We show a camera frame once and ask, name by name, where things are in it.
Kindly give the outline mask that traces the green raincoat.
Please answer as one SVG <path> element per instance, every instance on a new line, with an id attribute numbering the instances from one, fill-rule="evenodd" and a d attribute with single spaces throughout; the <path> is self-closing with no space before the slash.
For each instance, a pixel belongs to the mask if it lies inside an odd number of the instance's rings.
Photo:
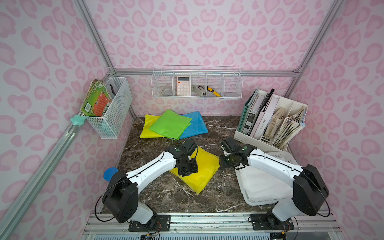
<path id="1" fill-rule="evenodd" d="M 163 137 L 179 140 L 191 121 L 192 118 L 181 116 L 172 110 L 166 110 L 150 127 L 150 130 Z"/>

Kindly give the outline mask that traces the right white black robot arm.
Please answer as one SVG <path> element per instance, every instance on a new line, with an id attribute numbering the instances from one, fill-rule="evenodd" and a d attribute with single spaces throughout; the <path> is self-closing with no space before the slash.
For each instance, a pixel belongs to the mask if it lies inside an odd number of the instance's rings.
<path id="1" fill-rule="evenodd" d="M 293 193 L 287 200 L 277 202 L 265 214 L 264 220 L 271 226 L 278 226 L 300 213 L 316 216 L 327 202 L 330 192 L 315 166 L 284 162 L 251 145 L 242 147 L 232 137 L 223 140 L 220 147 L 224 151 L 220 155 L 223 167 L 257 168 L 292 188 Z"/>

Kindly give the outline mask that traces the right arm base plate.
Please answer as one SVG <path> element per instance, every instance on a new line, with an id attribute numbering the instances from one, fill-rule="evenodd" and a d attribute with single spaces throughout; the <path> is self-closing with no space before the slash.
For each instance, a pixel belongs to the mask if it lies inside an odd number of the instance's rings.
<path id="1" fill-rule="evenodd" d="M 269 214 L 250 214 L 248 218 L 253 226 L 254 231 L 290 231 L 294 230 L 295 226 L 291 218 L 282 222 L 274 215 Z"/>

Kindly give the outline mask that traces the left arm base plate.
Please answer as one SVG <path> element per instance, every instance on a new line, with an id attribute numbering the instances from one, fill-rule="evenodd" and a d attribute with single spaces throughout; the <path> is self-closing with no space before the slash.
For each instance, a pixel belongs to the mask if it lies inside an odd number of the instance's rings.
<path id="1" fill-rule="evenodd" d="M 147 224 L 130 221 L 129 232 L 169 232 L 171 215 L 154 215 Z"/>

